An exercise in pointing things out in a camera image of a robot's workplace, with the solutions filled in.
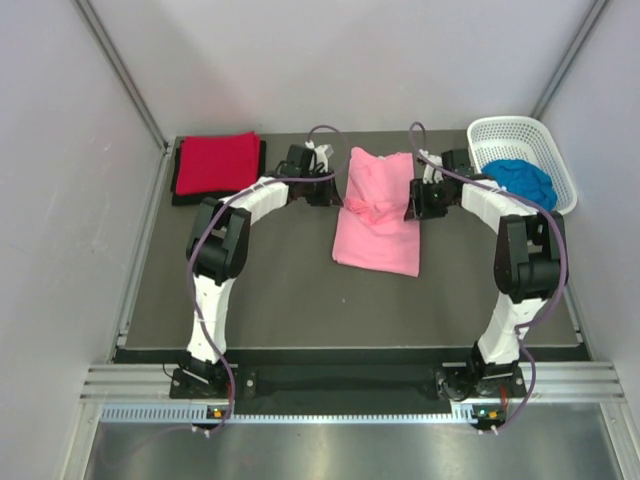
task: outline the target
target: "red cloth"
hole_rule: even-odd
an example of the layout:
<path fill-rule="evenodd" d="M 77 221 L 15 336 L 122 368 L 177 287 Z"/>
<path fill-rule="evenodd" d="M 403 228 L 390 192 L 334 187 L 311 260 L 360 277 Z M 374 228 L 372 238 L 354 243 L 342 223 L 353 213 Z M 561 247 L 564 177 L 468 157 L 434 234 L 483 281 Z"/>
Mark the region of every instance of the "red cloth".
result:
<path fill-rule="evenodd" d="M 260 137 L 187 137 L 182 143 L 177 195 L 239 191 L 258 179 Z"/>

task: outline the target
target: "white basket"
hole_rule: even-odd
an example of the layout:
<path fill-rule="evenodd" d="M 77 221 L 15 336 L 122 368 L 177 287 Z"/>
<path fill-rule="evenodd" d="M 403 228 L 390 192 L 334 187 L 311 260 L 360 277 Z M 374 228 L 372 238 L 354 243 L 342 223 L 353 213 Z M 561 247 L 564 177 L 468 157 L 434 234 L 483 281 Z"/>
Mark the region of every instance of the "white basket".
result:
<path fill-rule="evenodd" d="M 467 138 L 476 172 L 494 160 L 526 160 L 551 177 L 558 212 L 565 215 L 576 206 L 578 195 L 567 167 L 551 133 L 539 121 L 529 117 L 481 118 L 469 125 Z"/>

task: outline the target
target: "wall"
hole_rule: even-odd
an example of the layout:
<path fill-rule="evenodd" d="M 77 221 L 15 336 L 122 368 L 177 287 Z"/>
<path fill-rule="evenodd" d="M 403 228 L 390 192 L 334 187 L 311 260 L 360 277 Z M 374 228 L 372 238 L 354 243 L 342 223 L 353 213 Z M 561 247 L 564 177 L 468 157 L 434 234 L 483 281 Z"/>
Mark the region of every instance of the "wall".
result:
<path fill-rule="evenodd" d="M 0 471 L 37 480 L 106 353 L 159 153 L 70 1 L 3 2 L 0 60 Z"/>
<path fill-rule="evenodd" d="M 612 2 L 543 120 L 578 189 L 567 223 L 572 288 L 640 425 L 639 19 L 640 3 Z"/>
<path fill-rule="evenodd" d="M 93 0 L 166 135 L 528 114 L 590 0 Z"/>

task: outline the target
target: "pink garment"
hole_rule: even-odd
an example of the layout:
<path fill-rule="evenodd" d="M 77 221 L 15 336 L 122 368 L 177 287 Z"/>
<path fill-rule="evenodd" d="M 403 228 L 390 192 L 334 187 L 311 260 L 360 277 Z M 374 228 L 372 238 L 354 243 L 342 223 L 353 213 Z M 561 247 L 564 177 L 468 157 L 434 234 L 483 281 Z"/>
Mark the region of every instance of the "pink garment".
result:
<path fill-rule="evenodd" d="M 413 157 L 379 158 L 351 150 L 344 208 L 338 215 L 333 259 L 344 265 L 417 277 L 420 225 L 405 222 Z"/>

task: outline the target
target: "crumpled blue fabric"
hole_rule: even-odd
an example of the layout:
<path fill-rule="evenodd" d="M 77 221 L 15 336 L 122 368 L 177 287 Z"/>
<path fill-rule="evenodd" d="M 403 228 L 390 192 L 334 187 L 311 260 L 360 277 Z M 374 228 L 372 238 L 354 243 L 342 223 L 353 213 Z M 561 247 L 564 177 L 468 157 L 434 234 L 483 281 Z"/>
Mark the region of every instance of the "crumpled blue fabric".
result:
<path fill-rule="evenodd" d="M 553 190 L 551 177 L 525 160 L 494 160 L 482 169 L 507 191 L 536 202 L 545 210 L 553 210 L 558 195 Z"/>

